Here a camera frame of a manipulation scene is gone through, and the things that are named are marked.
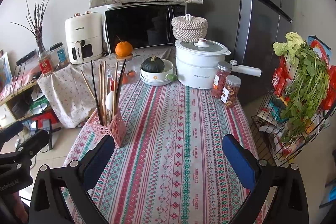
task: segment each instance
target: green pumpkin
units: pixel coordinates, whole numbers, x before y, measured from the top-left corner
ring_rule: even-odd
[[[141,65],[141,69],[146,72],[158,73],[163,72],[165,69],[165,64],[162,59],[152,56],[147,58]]]

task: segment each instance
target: tablecloth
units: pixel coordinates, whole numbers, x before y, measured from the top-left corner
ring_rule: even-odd
[[[156,55],[176,63],[175,52],[176,48],[172,46],[155,46],[135,49],[133,55],[141,55],[144,59]],[[98,85],[99,65],[105,60],[107,67],[114,74],[116,63],[114,54],[95,60],[93,69],[96,85]],[[69,64],[47,77],[41,76],[38,80],[42,92],[65,128],[75,128],[96,107],[81,75],[81,70],[93,89],[90,62],[80,65]]]
[[[221,140],[232,133],[257,157],[246,116],[237,102],[230,110],[209,90],[179,81],[123,87],[121,112],[127,127],[92,200],[110,223],[228,223],[247,196],[223,155]],[[102,135],[85,125],[66,161],[80,160]],[[68,191],[63,192],[81,223]],[[261,223],[266,206],[259,214]]]

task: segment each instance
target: white air fryer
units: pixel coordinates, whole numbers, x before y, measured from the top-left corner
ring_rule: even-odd
[[[65,21],[65,35],[72,64],[96,60],[102,56],[101,15],[90,11],[75,14]]]

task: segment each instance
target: pink plastic basket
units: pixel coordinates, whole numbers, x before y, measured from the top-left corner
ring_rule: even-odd
[[[100,125],[97,109],[92,113],[86,123],[92,126],[95,134],[110,135],[113,137],[115,145],[118,148],[121,147],[121,143],[126,134],[126,126],[121,116],[120,108],[118,108],[108,127]]]

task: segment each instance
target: drawer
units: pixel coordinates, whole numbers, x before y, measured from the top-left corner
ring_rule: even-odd
[[[8,109],[7,104],[0,106],[0,126],[5,128],[13,122],[16,122],[16,119],[12,112]]]

